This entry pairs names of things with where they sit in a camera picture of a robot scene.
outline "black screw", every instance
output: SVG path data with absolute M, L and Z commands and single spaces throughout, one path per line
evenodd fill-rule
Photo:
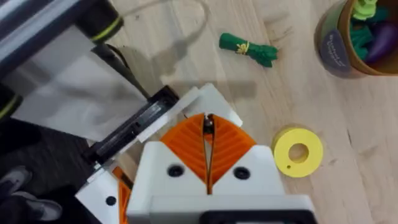
M 167 169 L 167 173 L 171 177 L 179 177 L 184 173 L 184 168 L 181 165 L 171 165 Z
M 250 171 L 246 167 L 237 167 L 234 169 L 234 175 L 239 180 L 247 180 L 250 177 Z
M 116 198 L 113 196 L 109 196 L 106 198 L 105 202 L 107 205 L 113 206 L 114 204 L 116 204 Z

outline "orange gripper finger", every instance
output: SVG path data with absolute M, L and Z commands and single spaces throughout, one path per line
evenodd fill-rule
M 256 144 L 242 129 L 224 118 L 213 115 L 213 122 L 213 153 L 208 183 L 210 190 L 213 184 Z
M 207 185 L 206 152 L 203 142 L 204 119 L 204 114 L 187 118 L 160 140 Z

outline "yellow rubber band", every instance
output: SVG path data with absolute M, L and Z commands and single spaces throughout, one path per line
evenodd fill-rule
M 250 42 L 247 42 L 246 44 L 236 44 L 236 46 L 238 46 L 236 53 L 245 55 L 249 50 Z
M 249 46 L 250 46 L 250 42 L 248 41 L 248 43 L 246 44 L 246 49 L 244 49 L 244 54 L 246 54 L 248 52 Z
M 12 107 L 17 103 L 17 100 L 18 96 L 15 95 L 14 97 L 12 97 L 10 102 L 8 102 L 8 104 L 2 110 L 0 110 L 0 119 L 4 117 L 8 112 L 10 112 Z
M 108 28 L 103 30 L 98 35 L 92 37 L 91 40 L 92 41 L 96 41 L 96 40 L 99 40 L 99 39 L 103 38 L 104 36 L 106 36 L 108 33 L 110 33 L 117 26 L 117 24 L 120 22 L 121 19 L 122 19 L 121 17 L 118 17 L 117 19 L 115 19 L 115 21 L 113 21 L 111 23 L 111 25 L 108 26 Z

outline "label on container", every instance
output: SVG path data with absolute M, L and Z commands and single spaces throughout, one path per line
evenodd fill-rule
M 320 55 L 323 63 L 340 72 L 350 72 L 351 65 L 347 51 L 337 29 L 333 29 L 324 36 L 320 46 Z

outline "orange plastic part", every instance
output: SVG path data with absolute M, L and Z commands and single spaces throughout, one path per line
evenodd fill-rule
M 217 182 L 256 142 L 235 124 L 213 115 L 215 126 L 208 186 Z
M 123 181 L 124 172 L 120 167 L 112 171 L 113 175 L 119 180 L 119 223 L 128 224 L 126 209 L 131 195 L 131 189 Z
M 235 124 L 216 115 L 212 117 L 214 134 L 203 133 L 205 115 L 198 114 L 173 127 L 161 139 L 206 184 L 208 194 L 213 184 L 256 144 Z M 212 145 L 209 172 L 204 140 Z
M 207 185 L 204 120 L 204 114 L 192 116 L 168 131 L 161 141 Z

